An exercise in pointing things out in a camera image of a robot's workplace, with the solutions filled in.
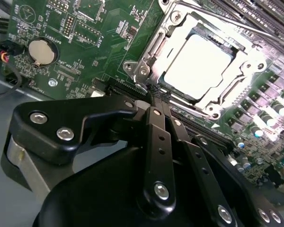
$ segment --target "connector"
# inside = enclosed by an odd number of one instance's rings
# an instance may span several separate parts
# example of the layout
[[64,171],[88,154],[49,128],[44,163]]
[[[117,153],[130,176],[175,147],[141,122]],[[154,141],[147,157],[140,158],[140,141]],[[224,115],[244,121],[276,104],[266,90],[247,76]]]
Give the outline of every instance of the connector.
[[24,52],[24,46],[11,40],[4,40],[0,42],[0,52],[1,51],[7,52],[8,55],[17,56]]

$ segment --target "gray metal surface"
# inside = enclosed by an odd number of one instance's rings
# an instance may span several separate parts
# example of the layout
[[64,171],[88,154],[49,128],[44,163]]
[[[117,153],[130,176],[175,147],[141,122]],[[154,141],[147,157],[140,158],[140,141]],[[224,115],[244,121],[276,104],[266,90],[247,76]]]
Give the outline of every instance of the gray metal surface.
[[[0,74],[0,93],[7,89],[2,79]],[[13,109],[20,103],[42,99],[46,97],[25,89],[0,99],[0,159]],[[113,147],[82,153],[76,156],[73,171],[78,172],[124,146],[125,142],[119,142]],[[0,227],[31,227],[40,208],[41,203],[37,201],[36,196],[6,177],[0,166]]]

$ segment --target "electrolytic capacitor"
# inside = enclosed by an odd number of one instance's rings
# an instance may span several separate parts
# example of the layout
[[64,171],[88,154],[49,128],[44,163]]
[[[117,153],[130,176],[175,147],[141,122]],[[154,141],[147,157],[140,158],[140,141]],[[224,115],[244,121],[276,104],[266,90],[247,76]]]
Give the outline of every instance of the electrolytic capacitor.
[[243,158],[241,159],[241,164],[242,164],[242,166],[243,166],[244,169],[249,169],[249,168],[251,168],[251,164],[249,163],[247,157],[243,157]]
[[268,127],[273,127],[275,126],[276,124],[276,120],[273,119],[271,116],[269,115],[264,115],[261,117],[261,119],[265,122],[265,124],[268,126]]
[[235,142],[238,148],[241,148],[241,149],[245,148],[245,144],[240,137],[236,138]]
[[244,168],[240,164],[236,164],[235,167],[240,173],[243,173],[245,171]]
[[282,104],[275,105],[273,109],[281,116],[284,116],[284,106]]
[[258,138],[264,135],[264,132],[257,126],[251,127],[250,131],[252,132],[252,134],[255,135],[255,137],[258,137]]
[[258,158],[256,159],[256,162],[257,162],[258,165],[261,165],[261,164],[264,163],[264,160],[263,160],[261,157],[258,157]]

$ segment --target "hole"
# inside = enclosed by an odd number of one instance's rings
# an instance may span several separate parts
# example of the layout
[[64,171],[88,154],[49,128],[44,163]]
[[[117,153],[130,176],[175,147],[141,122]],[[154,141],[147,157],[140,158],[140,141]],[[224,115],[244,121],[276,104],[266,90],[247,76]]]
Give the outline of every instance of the hole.
[[165,151],[163,149],[159,149],[159,153],[165,155]]
[[209,172],[207,171],[207,169],[202,168],[203,173],[205,173],[206,175],[209,175]]
[[264,68],[264,64],[263,64],[263,63],[258,64],[258,66],[257,66],[257,69],[258,69],[258,70],[262,70],[263,68]]
[[202,158],[199,153],[196,153],[195,155],[196,155],[198,158]]
[[218,119],[218,118],[219,118],[219,115],[218,115],[217,113],[214,113],[214,114],[213,114],[213,118],[214,118],[214,119]]
[[130,71],[130,70],[132,70],[132,66],[130,64],[127,64],[127,65],[125,65],[125,69],[127,71]]

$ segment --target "silver screw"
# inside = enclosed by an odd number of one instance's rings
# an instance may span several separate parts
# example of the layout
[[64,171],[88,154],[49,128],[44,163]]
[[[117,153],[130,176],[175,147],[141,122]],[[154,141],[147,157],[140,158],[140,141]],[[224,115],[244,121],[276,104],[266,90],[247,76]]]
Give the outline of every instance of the silver screw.
[[280,217],[274,211],[271,210],[270,214],[277,223],[279,223],[279,224],[281,223]]
[[47,122],[47,116],[43,113],[32,113],[29,119],[35,124],[44,124]]
[[168,189],[161,183],[155,184],[155,193],[162,200],[167,200],[169,198]]
[[227,223],[230,224],[232,222],[231,214],[221,205],[218,206],[218,212],[220,217]]
[[125,102],[125,105],[127,105],[130,108],[133,108],[133,104],[129,103],[129,102]]
[[182,13],[180,11],[174,11],[171,13],[170,19],[172,23],[178,25],[182,21]]
[[61,140],[70,141],[74,138],[74,132],[69,128],[60,128],[57,131],[57,136]]
[[204,143],[205,145],[207,145],[207,141],[206,141],[205,139],[201,138],[200,141],[201,141],[202,143]]
[[177,126],[181,126],[181,122],[179,120],[175,119],[174,122],[176,123]]
[[145,67],[145,66],[142,66],[142,67],[140,68],[140,74],[143,75],[143,76],[148,75],[148,74],[149,74],[148,68]]
[[269,223],[270,222],[270,219],[269,219],[269,216],[261,209],[258,209],[257,210],[260,217],[266,222],[266,223]]
[[161,115],[161,113],[160,113],[158,110],[154,110],[153,112],[154,112],[156,115],[158,115],[158,116]]
[[55,86],[58,85],[58,81],[57,81],[56,79],[54,79],[54,78],[50,78],[50,79],[48,80],[48,85],[49,85],[50,87],[55,87]]
[[132,66],[131,66],[130,64],[126,64],[126,65],[125,65],[125,69],[126,69],[127,71],[131,71],[131,70],[132,70]]

